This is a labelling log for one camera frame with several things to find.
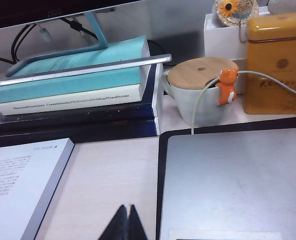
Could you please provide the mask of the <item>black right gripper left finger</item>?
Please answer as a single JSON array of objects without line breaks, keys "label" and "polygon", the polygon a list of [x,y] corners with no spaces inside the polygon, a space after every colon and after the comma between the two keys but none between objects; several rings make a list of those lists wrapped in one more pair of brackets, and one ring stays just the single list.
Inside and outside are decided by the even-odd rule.
[{"label": "black right gripper left finger", "polygon": [[124,205],[121,205],[98,239],[99,240],[126,240],[127,224],[128,224],[128,218],[127,218],[126,207]]}]

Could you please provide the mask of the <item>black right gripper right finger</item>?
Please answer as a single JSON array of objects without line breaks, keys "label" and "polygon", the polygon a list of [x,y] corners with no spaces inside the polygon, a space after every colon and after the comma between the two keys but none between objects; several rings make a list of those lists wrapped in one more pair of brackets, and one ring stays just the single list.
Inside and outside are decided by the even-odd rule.
[{"label": "black right gripper right finger", "polygon": [[131,205],[128,218],[128,239],[148,240],[135,205]]}]

